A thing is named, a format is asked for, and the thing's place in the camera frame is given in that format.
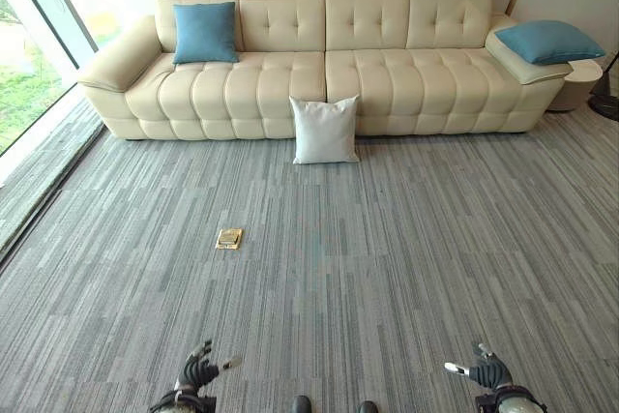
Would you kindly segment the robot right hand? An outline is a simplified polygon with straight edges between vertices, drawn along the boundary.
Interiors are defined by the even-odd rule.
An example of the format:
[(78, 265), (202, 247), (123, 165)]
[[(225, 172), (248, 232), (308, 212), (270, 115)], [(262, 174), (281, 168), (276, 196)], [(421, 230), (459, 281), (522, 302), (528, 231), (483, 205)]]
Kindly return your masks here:
[(467, 368), (446, 362), (444, 369), (447, 372), (467, 377), (491, 390), (498, 390), (513, 384), (513, 378), (507, 366), (484, 343), (473, 344), (473, 352), (478, 360), (476, 366)]

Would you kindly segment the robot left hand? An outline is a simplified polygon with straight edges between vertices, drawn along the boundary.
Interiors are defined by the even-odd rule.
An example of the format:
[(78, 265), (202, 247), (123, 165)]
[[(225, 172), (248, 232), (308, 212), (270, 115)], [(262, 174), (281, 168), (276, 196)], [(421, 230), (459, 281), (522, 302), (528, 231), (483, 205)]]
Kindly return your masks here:
[(241, 365), (242, 357), (240, 355), (233, 356), (220, 365), (212, 364), (208, 358), (212, 351), (212, 342), (211, 339), (207, 339), (192, 350), (177, 377), (174, 385), (175, 390), (197, 393), (200, 388), (218, 377), (222, 371)]

